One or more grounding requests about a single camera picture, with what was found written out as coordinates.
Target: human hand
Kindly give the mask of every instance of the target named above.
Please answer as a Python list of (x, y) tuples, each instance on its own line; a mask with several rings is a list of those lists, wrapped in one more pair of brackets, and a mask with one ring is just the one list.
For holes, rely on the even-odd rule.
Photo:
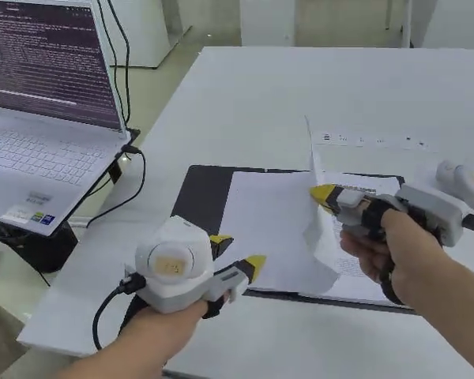
[(149, 350), (163, 365), (186, 346), (206, 312), (207, 302), (203, 300), (169, 314), (157, 313), (147, 307), (132, 318), (119, 339), (147, 341)]
[(379, 273), (389, 255), (395, 262), (392, 286), (403, 303), (411, 305), (416, 284), (425, 283), (436, 270), (450, 261), (435, 237), (403, 212), (388, 210), (382, 217), (386, 244), (358, 238), (343, 231), (340, 246), (359, 258), (363, 273), (379, 282)]

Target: wrist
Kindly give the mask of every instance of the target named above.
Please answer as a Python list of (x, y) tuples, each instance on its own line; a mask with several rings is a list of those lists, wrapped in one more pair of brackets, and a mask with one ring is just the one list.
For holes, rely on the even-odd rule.
[(457, 271), (458, 263), (442, 251), (422, 270), (393, 272), (393, 289), (402, 302), (421, 313), (424, 306), (431, 305), (439, 291), (445, 291), (450, 278)]

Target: floor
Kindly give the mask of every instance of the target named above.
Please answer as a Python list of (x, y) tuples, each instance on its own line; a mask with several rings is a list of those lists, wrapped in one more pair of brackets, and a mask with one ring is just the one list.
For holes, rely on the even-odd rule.
[[(179, 0), (192, 15), (193, 27), (158, 69), (130, 70), (132, 117), (130, 126), (145, 135), (186, 75), (203, 46), (239, 46), (239, 0)], [(301, 47), (397, 47), (401, 35), (401, 2), (395, 1), (392, 27), (384, 28), (386, 0), (297, 0), (296, 45)], [(119, 88), (124, 92), (124, 72), (118, 69)], [(111, 191), (107, 185), (90, 197), (76, 216), (95, 215)], [(83, 230), (77, 230), (82, 236)], [(25, 288), (23, 283), (34, 283)], [(20, 321), (28, 319), (45, 292), (36, 272), (7, 246), (0, 244), (0, 306)], [(31, 309), (18, 309), (15, 299), (28, 297)], [(1, 378), (47, 377), (70, 358), (30, 350)]]

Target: white paper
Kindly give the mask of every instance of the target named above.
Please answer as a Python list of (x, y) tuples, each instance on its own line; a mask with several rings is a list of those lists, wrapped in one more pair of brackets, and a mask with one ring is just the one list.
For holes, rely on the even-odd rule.
[[(220, 233), (235, 241), (216, 260), (216, 268), (253, 254), (267, 256), (251, 288), (299, 292), (302, 295), (349, 302), (392, 305), (381, 287), (367, 278), (356, 258), (340, 248), (341, 224), (321, 207), (313, 207), (309, 188), (316, 182), (311, 172), (262, 174), (236, 172), (231, 181)], [(335, 183), (394, 194), (396, 178), (322, 172), (319, 184)], [(319, 214), (321, 237), (313, 252), (308, 246), (313, 210)], [(322, 261), (333, 262), (332, 270)]]
[(303, 238), (313, 209), (311, 175), (235, 172), (220, 227), (234, 242), (216, 268), (263, 254), (267, 260), (252, 288), (311, 294), (330, 289), (338, 275), (310, 253)]
[[(325, 183), (320, 184), (338, 184), (341, 186), (354, 186), (362, 190), (370, 190), (373, 194), (395, 194), (400, 186), (396, 178), (373, 178), (361, 175), (340, 174), (333, 172), (324, 173)], [(340, 231), (342, 224), (333, 216), (330, 216), (332, 224), (332, 234), (329, 235), (329, 227), (324, 224), (323, 238), (328, 241), (332, 239), (334, 251), (329, 252), (329, 259), (336, 256), (335, 271), (340, 274), (338, 281), (325, 293), (304, 294), (323, 298), (343, 299), (355, 302), (370, 302), (377, 304), (392, 305), (391, 302), (382, 293), (381, 287), (367, 278), (359, 267), (357, 258), (345, 253), (340, 247)], [(324, 261), (326, 251), (316, 252), (316, 257)]]
[[(310, 172), (309, 188), (325, 182), (325, 171), (322, 169), (321, 159), (319, 154), (315, 152), (312, 144), (310, 150)], [(336, 251), (335, 242), (331, 238), (332, 219), (312, 197), (310, 197), (309, 220), (307, 229), (303, 232), (303, 238), (309, 253), (315, 256), (321, 263), (336, 271), (337, 256), (334, 254)], [(324, 225), (329, 228), (327, 233), (324, 233)]]
[(404, 135), (369, 135), (355, 132), (316, 132), (312, 135), (314, 144), (354, 146), (367, 148), (399, 148), (403, 150), (424, 150), (437, 152), (435, 142), (426, 138)]

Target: black wrist strap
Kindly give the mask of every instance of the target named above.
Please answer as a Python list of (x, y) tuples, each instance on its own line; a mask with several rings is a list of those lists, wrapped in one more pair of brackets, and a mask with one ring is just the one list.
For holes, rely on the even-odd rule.
[(205, 313), (202, 318), (204, 320), (208, 318), (213, 318), (220, 314), (221, 308), (223, 308), (224, 305), (224, 297), (221, 296), (218, 298), (215, 302), (207, 302), (207, 312)]
[[(369, 230), (369, 237), (375, 241), (383, 241), (386, 237), (382, 231), (381, 220), (385, 212), (389, 209), (397, 210), (388, 201), (382, 199), (374, 199), (367, 209), (362, 213), (362, 226)], [(392, 272), (395, 263), (389, 257), (379, 273), (379, 281), (381, 282), (382, 293), (391, 302), (403, 306), (404, 303), (398, 298), (392, 286)]]
[(130, 303), (130, 305), (128, 306), (128, 309), (126, 310), (125, 318), (123, 319), (123, 323), (121, 323), (121, 327), (119, 328), (119, 332), (121, 333), (123, 328), (125, 328), (128, 325), (130, 320), (132, 318), (134, 318), (134, 316), (137, 313), (139, 313), (144, 308), (147, 308), (148, 306), (149, 306), (149, 304), (147, 302), (145, 302), (144, 300), (142, 300), (142, 298), (140, 298), (137, 295), (134, 295), (134, 298), (132, 299), (132, 302)]

